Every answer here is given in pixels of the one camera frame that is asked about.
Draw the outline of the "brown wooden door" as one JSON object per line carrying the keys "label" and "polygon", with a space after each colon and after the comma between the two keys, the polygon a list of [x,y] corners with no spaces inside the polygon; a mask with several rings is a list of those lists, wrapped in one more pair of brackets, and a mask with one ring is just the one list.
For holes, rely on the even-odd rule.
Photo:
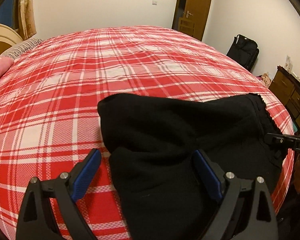
{"label": "brown wooden door", "polygon": [[202,40],[212,0],[177,0],[172,29]]}

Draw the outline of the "dark wooden dresser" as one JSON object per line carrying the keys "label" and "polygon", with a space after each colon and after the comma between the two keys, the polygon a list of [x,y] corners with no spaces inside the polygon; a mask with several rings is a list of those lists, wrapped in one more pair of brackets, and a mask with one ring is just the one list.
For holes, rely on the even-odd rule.
{"label": "dark wooden dresser", "polygon": [[290,114],[296,134],[300,134],[300,82],[285,68],[278,66],[269,89]]}

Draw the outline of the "cream round headboard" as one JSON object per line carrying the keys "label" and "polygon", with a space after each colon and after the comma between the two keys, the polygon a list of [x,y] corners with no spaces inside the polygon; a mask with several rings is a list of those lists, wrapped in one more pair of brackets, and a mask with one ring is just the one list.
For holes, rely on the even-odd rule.
{"label": "cream round headboard", "polygon": [[22,41],[22,37],[15,30],[0,23],[0,55]]}

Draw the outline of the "red white plaid bedsheet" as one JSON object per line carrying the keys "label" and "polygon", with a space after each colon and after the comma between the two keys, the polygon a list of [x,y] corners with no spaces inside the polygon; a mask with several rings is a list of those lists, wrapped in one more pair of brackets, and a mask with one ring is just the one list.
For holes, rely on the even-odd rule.
{"label": "red white plaid bedsheet", "polygon": [[80,210],[99,239],[129,239],[104,148],[97,104],[115,93],[210,101],[262,96],[283,133],[291,117],[277,97],[232,59],[162,27],[91,29],[50,38],[0,78],[0,229],[15,239],[30,178],[55,178],[92,148],[101,168]]}

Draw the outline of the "beige patterned curtain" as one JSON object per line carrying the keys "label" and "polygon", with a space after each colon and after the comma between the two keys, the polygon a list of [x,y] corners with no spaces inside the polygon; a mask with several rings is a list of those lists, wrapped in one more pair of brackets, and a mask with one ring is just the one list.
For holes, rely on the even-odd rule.
{"label": "beige patterned curtain", "polygon": [[33,0],[19,0],[18,2],[19,35],[26,40],[34,36],[36,24],[34,20]]}

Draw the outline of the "black pants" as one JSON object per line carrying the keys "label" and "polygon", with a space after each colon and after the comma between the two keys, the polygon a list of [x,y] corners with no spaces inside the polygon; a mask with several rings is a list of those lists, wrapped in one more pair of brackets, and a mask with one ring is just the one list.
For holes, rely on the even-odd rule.
{"label": "black pants", "polygon": [[261,176],[275,190],[286,150],[257,94],[207,102],[114,94],[98,103],[111,179],[132,239],[198,239],[217,211],[217,191],[198,150],[225,172]]}

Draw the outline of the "black suitcase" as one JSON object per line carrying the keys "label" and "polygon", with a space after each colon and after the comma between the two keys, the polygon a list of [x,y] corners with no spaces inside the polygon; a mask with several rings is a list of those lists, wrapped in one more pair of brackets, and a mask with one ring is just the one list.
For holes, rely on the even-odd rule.
{"label": "black suitcase", "polygon": [[255,65],[259,52],[258,44],[254,40],[238,34],[234,37],[226,55],[250,72]]}

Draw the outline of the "white box on dresser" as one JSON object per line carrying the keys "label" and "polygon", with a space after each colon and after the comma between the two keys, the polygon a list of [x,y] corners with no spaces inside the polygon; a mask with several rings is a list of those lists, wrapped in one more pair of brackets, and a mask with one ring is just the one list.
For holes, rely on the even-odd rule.
{"label": "white box on dresser", "polygon": [[293,64],[291,62],[290,56],[288,56],[288,55],[286,56],[286,62],[285,62],[284,68],[289,74],[292,73]]}

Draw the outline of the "pink clothes pile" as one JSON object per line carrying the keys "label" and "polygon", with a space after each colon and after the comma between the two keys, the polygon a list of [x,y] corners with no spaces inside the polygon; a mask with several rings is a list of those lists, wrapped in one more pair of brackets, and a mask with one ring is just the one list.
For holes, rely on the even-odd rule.
{"label": "pink clothes pile", "polygon": [[269,77],[268,73],[263,73],[262,75],[257,76],[257,79],[262,83],[266,88],[269,88],[272,82],[272,79]]}

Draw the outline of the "striped grey pillow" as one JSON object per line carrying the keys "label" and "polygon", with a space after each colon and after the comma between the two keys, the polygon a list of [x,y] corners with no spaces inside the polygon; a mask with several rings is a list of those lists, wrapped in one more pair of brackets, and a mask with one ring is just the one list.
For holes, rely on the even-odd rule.
{"label": "striped grey pillow", "polygon": [[16,45],[13,45],[11,48],[8,48],[6,51],[0,54],[0,56],[10,57],[15,60],[29,50],[32,50],[36,46],[40,45],[44,40],[40,38],[29,38],[25,41],[22,41]]}

